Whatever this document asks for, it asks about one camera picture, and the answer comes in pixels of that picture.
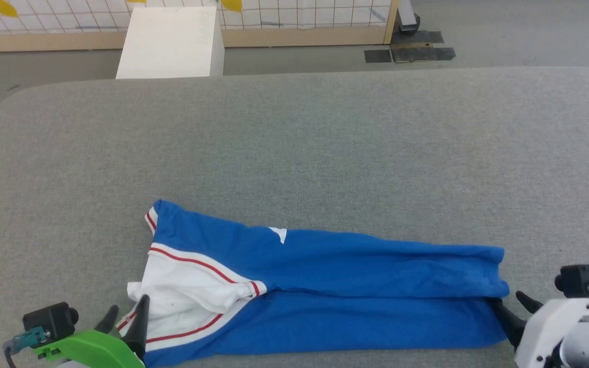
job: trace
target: white box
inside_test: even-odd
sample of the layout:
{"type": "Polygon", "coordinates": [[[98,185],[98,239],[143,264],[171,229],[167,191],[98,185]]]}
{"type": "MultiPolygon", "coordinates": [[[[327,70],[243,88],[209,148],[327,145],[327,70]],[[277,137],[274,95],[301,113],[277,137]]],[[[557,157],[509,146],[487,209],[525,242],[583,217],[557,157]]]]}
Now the white box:
{"type": "Polygon", "coordinates": [[[224,42],[216,7],[136,8],[117,79],[220,76],[224,42]]]}

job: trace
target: gray fabric surface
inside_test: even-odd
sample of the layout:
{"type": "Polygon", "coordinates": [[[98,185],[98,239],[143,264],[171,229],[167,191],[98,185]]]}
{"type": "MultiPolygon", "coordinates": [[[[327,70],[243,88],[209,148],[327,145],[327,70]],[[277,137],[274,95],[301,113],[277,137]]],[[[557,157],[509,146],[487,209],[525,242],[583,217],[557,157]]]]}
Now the gray fabric surface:
{"type": "MultiPolygon", "coordinates": [[[[589,263],[589,69],[95,81],[0,105],[0,346],[67,301],[131,307],[157,198],[248,224],[505,247],[512,290],[589,263]]],[[[525,315],[515,301],[512,310],[525,315]]],[[[38,363],[30,351],[19,366],[38,363]]],[[[5,366],[0,352],[0,366],[5,366]]],[[[216,357],[202,368],[514,366],[472,351],[216,357]]]]}

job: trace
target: red stripe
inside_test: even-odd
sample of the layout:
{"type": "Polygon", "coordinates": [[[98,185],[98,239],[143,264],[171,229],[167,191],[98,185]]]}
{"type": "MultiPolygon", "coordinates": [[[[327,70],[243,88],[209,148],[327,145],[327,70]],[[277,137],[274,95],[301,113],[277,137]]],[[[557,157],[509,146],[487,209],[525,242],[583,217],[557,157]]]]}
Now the red stripe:
{"type": "Polygon", "coordinates": [[[216,274],[220,275],[220,277],[222,277],[224,280],[226,280],[228,282],[231,282],[231,284],[237,284],[237,282],[235,282],[235,281],[231,280],[230,278],[226,277],[226,275],[225,274],[222,274],[222,272],[220,270],[218,270],[217,268],[209,265],[208,263],[204,263],[202,261],[197,261],[196,259],[191,259],[191,258],[180,258],[180,257],[174,256],[172,254],[169,254],[168,252],[164,251],[163,249],[159,249],[159,248],[151,247],[149,249],[149,251],[157,251],[158,253],[165,254],[166,256],[168,256],[168,257],[170,257],[172,259],[176,259],[177,261],[196,263],[197,265],[204,266],[204,267],[208,268],[209,270],[212,270],[216,274]]]}
{"type": "Polygon", "coordinates": [[[151,227],[153,227],[153,228],[154,228],[154,230],[156,230],[156,223],[154,223],[154,220],[152,220],[152,219],[151,219],[151,216],[149,215],[149,212],[150,212],[150,211],[151,211],[151,210],[147,211],[147,219],[149,220],[149,223],[151,224],[151,227]]]}
{"type": "Polygon", "coordinates": [[[253,287],[254,287],[254,291],[256,292],[256,296],[260,295],[260,290],[258,289],[258,286],[256,286],[256,283],[251,281],[253,287]]]}
{"type": "Polygon", "coordinates": [[[122,324],[117,328],[117,331],[121,331],[121,329],[124,328],[124,326],[126,326],[126,324],[128,324],[131,319],[133,319],[133,317],[135,317],[135,310],[133,313],[131,313],[130,316],[126,317],[126,321],[122,322],[122,324]]]}
{"type": "Polygon", "coordinates": [[[203,326],[203,327],[198,328],[198,329],[193,329],[192,331],[188,331],[188,332],[185,332],[185,333],[179,333],[178,335],[169,335],[169,336],[162,336],[162,337],[150,338],[150,339],[147,340],[147,344],[149,344],[150,342],[156,342],[156,341],[162,341],[162,340],[169,340],[170,338],[186,337],[186,336],[192,335],[193,333],[198,333],[200,331],[205,330],[206,328],[209,328],[213,324],[215,324],[215,322],[217,322],[220,318],[222,318],[222,315],[221,314],[218,314],[217,317],[213,318],[212,321],[208,322],[208,324],[206,324],[206,326],[203,326]]]}

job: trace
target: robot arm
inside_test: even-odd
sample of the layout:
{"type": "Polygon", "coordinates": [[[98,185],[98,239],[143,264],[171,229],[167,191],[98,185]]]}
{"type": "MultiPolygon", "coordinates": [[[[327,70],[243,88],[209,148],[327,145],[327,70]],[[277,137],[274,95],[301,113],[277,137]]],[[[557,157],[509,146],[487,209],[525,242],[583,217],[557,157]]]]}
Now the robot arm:
{"type": "Polygon", "coordinates": [[[119,309],[112,306],[94,329],[74,333],[79,314],[67,303],[58,303],[25,314],[25,332],[4,344],[4,354],[10,368],[11,356],[31,347],[38,359],[56,361],[70,359],[61,367],[90,366],[91,368],[144,368],[149,296],[140,298],[135,319],[122,338],[108,335],[115,324],[119,309]]]}
{"type": "Polygon", "coordinates": [[[567,298],[552,299],[544,305],[516,293],[533,313],[528,321],[512,314],[501,300],[489,301],[515,348],[519,368],[589,368],[589,322],[583,320],[589,317],[589,265],[561,268],[556,287],[567,298]]]}

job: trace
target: clothing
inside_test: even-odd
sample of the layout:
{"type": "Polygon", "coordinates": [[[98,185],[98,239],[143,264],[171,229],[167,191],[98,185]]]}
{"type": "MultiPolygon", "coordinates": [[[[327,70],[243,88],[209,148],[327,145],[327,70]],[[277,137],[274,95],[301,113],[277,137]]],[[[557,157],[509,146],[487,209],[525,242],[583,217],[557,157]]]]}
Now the clothing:
{"type": "MultiPolygon", "coordinates": [[[[247,227],[164,200],[134,301],[151,297],[149,367],[215,354],[477,348],[505,338],[503,249],[247,227]]],[[[119,323],[125,333],[130,312],[119,323]]]]}

